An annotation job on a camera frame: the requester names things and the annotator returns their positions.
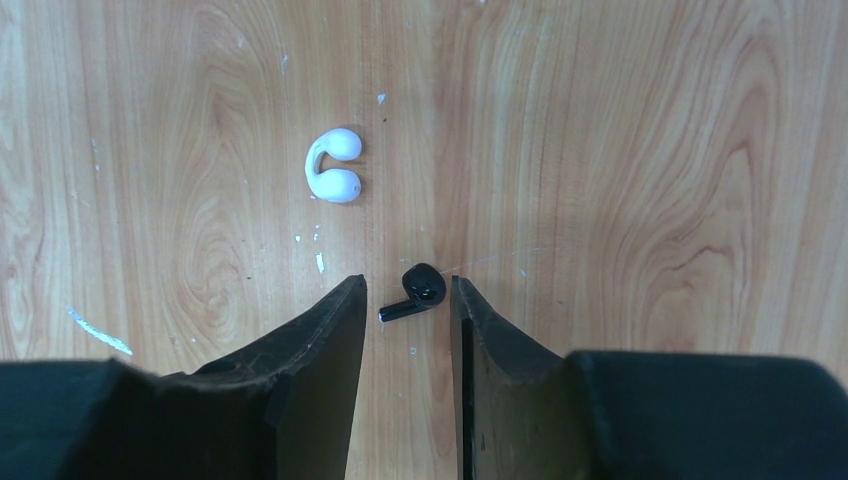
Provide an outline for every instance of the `white ear clip earbud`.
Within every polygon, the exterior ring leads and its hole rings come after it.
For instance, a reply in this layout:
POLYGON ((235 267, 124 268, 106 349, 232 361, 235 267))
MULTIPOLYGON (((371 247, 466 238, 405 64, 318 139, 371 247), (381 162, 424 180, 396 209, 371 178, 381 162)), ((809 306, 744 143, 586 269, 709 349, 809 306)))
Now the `white ear clip earbud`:
POLYGON ((362 153, 362 140, 351 130, 334 128, 312 142, 306 154, 306 181, 312 193, 332 203, 352 202, 362 190, 359 177, 341 168, 319 172, 325 153, 340 162, 353 160, 362 153))

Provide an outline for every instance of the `white paint chip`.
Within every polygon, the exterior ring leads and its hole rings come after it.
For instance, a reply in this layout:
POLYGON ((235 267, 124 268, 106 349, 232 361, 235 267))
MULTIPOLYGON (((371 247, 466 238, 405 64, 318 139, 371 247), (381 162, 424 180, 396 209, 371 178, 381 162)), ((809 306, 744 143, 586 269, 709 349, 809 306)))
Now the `white paint chip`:
POLYGON ((115 337, 111 337, 111 336, 101 332, 100 330, 92 327, 91 325, 89 325, 88 322, 85 321, 84 318, 82 318, 82 315, 75 312, 74 309, 71 308, 70 306, 66 306, 65 308, 68 312, 68 315, 70 315, 71 318, 73 318, 74 321, 77 322, 77 325, 82 327, 82 329, 85 330, 86 332, 88 332, 92 337, 100 340, 101 342, 105 343, 106 345, 109 345, 110 347, 114 348, 115 350, 117 350, 119 352, 126 353, 127 355, 132 355, 132 350, 130 350, 130 347, 128 347, 126 343, 118 340, 115 337))
POLYGON ((318 264, 318 273, 324 275, 324 255, 321 252, 315 254, 315 263, 318 264))

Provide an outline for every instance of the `white earphone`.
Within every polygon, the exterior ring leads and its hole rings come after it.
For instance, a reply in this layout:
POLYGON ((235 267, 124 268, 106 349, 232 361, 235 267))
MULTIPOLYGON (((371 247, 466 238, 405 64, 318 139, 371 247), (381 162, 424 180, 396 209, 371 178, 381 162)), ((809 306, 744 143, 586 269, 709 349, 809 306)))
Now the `white earphone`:
POLYGON ((334 128, 318 137, 306 154, 306 181, 312 193, 332 203, 352 202, 359 196, 362 184, 350 170, 331 168, 319 172, 321 158, 328 154, 340 162, 353 160, 362 153, 359 135, 346 128, 334 128))

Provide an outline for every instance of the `wooden surface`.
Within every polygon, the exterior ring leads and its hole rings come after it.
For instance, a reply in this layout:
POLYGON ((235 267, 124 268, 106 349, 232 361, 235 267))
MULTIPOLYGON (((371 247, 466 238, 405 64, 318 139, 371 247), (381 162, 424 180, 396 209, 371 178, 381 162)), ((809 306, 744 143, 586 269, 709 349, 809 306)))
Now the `wooden surface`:
POLYGON ((191 371, 364 273, 357 479, 456 471, 447 305, 376 322, 416 262, 558 354, 848 379, 846 45, 838 0, 0 0, 0 357, 191 371))

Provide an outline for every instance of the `black cylindrical stem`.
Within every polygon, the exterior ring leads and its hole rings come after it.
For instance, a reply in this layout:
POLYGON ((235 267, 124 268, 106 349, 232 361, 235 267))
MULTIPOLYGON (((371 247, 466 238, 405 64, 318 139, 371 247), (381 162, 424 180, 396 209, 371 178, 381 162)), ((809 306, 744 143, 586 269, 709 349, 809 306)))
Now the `black cylindrical stem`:
POLYGON ((427 310, 427 308, 421 306, 418 302, 414 300, 406 300, 381 308, 378 313, 378 318, 381 322, 390 322, 414 313, 423 312, 424 310, 427 310))

